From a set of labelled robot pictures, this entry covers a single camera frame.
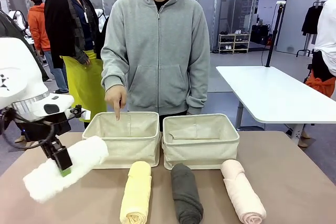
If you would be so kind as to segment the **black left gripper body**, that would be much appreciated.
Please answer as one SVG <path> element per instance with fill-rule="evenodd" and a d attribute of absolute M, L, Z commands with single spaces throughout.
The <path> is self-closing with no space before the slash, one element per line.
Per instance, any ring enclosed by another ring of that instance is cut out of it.
<path fill-rule="evenodd" d="M 71 130 L 64 113 L 49 115 L 37 121 L 22 121 L 15 119 L 16 125 L 24 131 L 29 141 L 42 141 L 53 139 Z"/>

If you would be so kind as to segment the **person's right hand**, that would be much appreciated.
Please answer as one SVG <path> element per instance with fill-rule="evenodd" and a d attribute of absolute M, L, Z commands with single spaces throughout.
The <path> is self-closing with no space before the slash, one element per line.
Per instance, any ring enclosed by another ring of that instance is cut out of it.
<path fill-rule="evenodd" d="M 105 101 L 112 106 L 115 118 L 120 119 L 120 111 L 127 103 L 127 90 L 123 85 L 115 85 L 109 88 L 105 94 Z"/>

